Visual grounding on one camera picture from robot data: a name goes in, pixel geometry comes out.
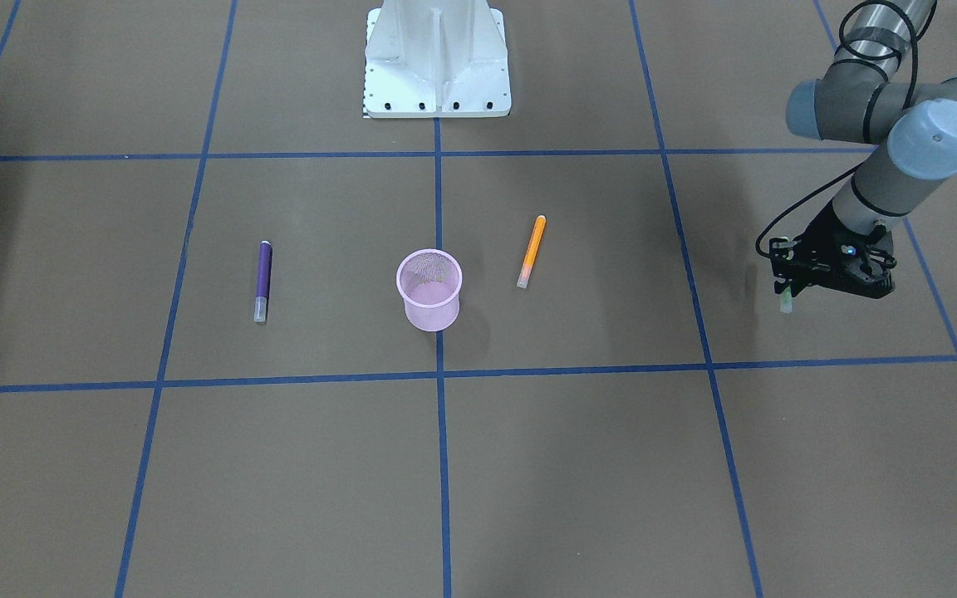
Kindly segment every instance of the mesh pencil cup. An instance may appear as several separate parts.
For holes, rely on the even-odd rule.
[[[420,249],[398,266],[398,292],[405,316],[415,328],[438,332],[449,328],[460,313],[464,273],[456,260],[437,249]]]

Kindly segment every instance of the orange marker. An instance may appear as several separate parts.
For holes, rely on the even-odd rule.
[[[538,257],[538,246],[542,245],[542,234],[544,232],[544,215],[538,216],[534,221],[534,232],[531,233],[531,242],[527,245],[527,255],[523,258],[523,269],[519,273],[519,282],[516,287],[527,288],[531,282],[531,270],[534,268],[534,260]]]

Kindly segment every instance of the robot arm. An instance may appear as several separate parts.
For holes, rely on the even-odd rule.
[[[957,76],[916,84],[916,43],[934,10],[935,0],[859,4],[841,23],[825,76],[790,95],[793,133],[880,146],[842,176],[851,178],[801,235],[771,239],[764,256],[778,294],[795,297],[812,285],[873,298],[893,291],[891,229],[957,174]],[[918,22],[926,23],[920,32]],[[910,83],[891,83],[911,50]]]

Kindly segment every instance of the pink cup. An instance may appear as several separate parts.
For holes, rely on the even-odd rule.
[[[405,316],[415,328],[438,332],[449,328],[460,313],[464,273],[456,260],[437,249],[420,249],[398,266],[398,292]]]

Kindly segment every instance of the blue tape grid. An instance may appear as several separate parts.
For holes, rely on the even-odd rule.
[[[821,8],[819,0],[812,0],[816,8],[817,15],[821,20],[822,26],[831,45],[836,48],[836,41],[832,30],[829,29],[827,17]],[[22,6],[22,0],[15,0],[12,5],[10,16],[8,16],[7,25],[0,38],[0,58],[3,54],[8,38],[10,37],[12,27]],[[949,314],[943,306],[942,299],[935,285],[933,275],[928,269],[925,257],[920,250],[918,238],[916,238],[914,229],[909,221],[906,223],[907,233],[910,236],[912,246],[915,247],[915,253],[918,254],[920,265],[930,291],[933,292],[935,303],[945,322],[945,328],[952,344],[955,348],[954,355],[916,355],[916,356],[889,356],[889,357],[858,357],[858,359],[828,359],[828,360],[766,360],[766,362],[728,362],[715,363],[711,359],[711,352],[708,338],[704,326],[703,313],[699,305],[699,294],[696,291],[694,273],[692,272],[691,261],[689,258],[688,243],[685,238],[683,224],[681,224],[679,205],[675,193],[675,183],[671,173],[671,167],[668,160],[669,155],[677,154],[788,154],[788,153],[869,153],[872,148],[679,148],[672,149],[665,147],[664,136],[660,125],[660,114],[656,104],[655,92],[650,79],[648,58],[645,55],[645,44],[638,22],[637,7],[634,0],[630,0],[631,19],[633,19],[634,32],[638,46],[638,56],[641,61],[643,75],[645,75],[645,87],[649,94],[650,110],[652,110],[653,126],[656,131],[658,148],[637,148],[637,149],[592,149],[592,150],[515,150],[515,151],[443,151],[441,148],[441,124],[438,119],[434,120],[434,151],[357,151],[357,152],[209,152],[210,141],[212,141],[213,124],[216,119],[217,103],[219,101],[220,87],[223,84],[224,68],[227,65],[229,46],[231,46],[231,35],[234,27],[235,14],[237,10],[237,0],[232,0],[231,11],[228,15],[227,31],[224,34],[223,50],[221,50],[220,65],[217,71],[217,79],[213,85],[213,98],[210,100],[209,121],[206,125],[205,139],[203,141],[202,151],[200,153],[140,153],[140,154],[74,154],[74,155],[0,155],[0,162],[86,162],[87,160],[160,160],[160,159],[194,159],[199,162],[199,169],[194,181],[194,193],[191,197],[189,219],[184,233],[183,247],[179,254],[178,271],[174,285],[174,295],[172,295],[171,307],[169,310],[166,331],[164,331],[164,344],[162,357],[160,357],[159,371],[157,378],[148,381],[118,381],[118,382],[83,382],[83,383],[65,383],[65,384],[19,384],[19,385],[0,385],[0,394],[4,393],[30,393],[30,391],[78,391],[78,390],[153,390],[151,408],[148,418],[147,431],[145,431],[143,452],[140,457],[140,470],[136,477],[135,493],[133,497],[132,510],[130,510],[128,531],[125,535],[125,547],[121,554],[121,564],[118,572],[116,593],[118,598],[123,596],[125,590],[126,576],[128,576],[128,566],[130,561],[130,550],[132,550],[135,530],[140,515],[141,496],[143,496],[143,487],[145,484],[145,472],[149,466],[150,450],[153,443],[153,434],[155,434],[157,411],[160,406],[160,394],[163,389],[178,389],[179,387],[203,387],[203,386],[244,386],[258,384],[308,384],[308,383],[341,383],[341,382],[361,382],[361,381],[387,381],[387,380],[425,380],[433,379],[437,382],[437,416],[439,430],[439,464],[441,479],[441,523],[442,523],[442,576],[444,577],[444,597],[452,596],[452,567],[451,567],[451,537],[449,536],[449,458],[448,458],[448,440],[447,440],[447,414],[445,413],[445,379],[455,378],[483,378],[483,377],[513,377],[514,375],[589,375],[589,374],[627,374],[627,372],[658,372],[658,371],[706,371],[710,383],[711,394],[713,395],[715,413],[719,418],[719,428],[722,434],[723,449],[725,451],[726,465],[730,476],[730,483],[733,485],[734,501],[737,503],[738,516],[740,519],[742,537],[744,537],[745,550],[748,553],[748,566],[752,572],[753,586],[757,597],[763,595],[763,586],[756,564],[754,548],[752,545],[751,534],[748,530],[748,516],[744,508],[744,497],[741,495],[740,484],[737,476],[736,466],[734,466],[733,447],[729,438],[729,427],[726,424],[722,409],[721,394],[718,387],[717,375],[719,370],[762,370],[763,368],[798,368],[798,367],[841,367],[841,366],[867,366],[881,364],[914,364],[914,363],[957,363],[957,335],[955,333]],[[558,156],[558,155],[658,155],[662,168],[664,168],[665,181],[668,185],[672,212],[675,215],[675,227],[680,236],[681,257],[683,257],[686,279],[694,302],[694,317],[698,326],[699,338],[704,352],[704,363],[694,364],[657,364],[657,365],[636,365],[636,366],[589,366],[589,367],[559,367],[559,368],[508,368],[507,370],[445,370],[444,368],[444,337],[441,333],[436,337],[436,364],[433,371],[415,371],[415,372],[384,372],[384,374],[357,374],[357,375],[285,375],[285,377],[266,377],[266,378],[229,378],[229,379],[205,379],[205,380],[167,380],[166,371],[168,359],[171,352],[172,333],[174,333],[175,315],[179,309],[179,295],[182,292],[183,277],[187,261],[187,243],[194,227],[194,215],[196,214],[198,201],[201,194],[201,186],[204,178],[205,166],[210,159],[334,159],[334,158],[433,158],[435,160],[435,245],[438,248],[442,246],[442,159],[443,158],[497,158],[498,156]]]

